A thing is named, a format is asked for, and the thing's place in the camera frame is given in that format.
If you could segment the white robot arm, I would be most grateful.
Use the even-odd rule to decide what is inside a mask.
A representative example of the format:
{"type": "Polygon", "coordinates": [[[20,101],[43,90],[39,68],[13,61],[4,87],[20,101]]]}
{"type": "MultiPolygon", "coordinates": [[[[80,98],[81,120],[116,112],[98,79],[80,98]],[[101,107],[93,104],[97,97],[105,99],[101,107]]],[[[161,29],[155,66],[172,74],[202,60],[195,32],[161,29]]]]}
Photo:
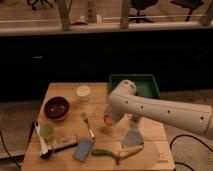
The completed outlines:
{"type": "Polygon", "coordinates": [[[140,97],[136,91],[130,80],[122,80],[111,91],[105,108],[107,124],[114,125],[125,114],[133,114],[213,140],[212,106],[140,97]]]}

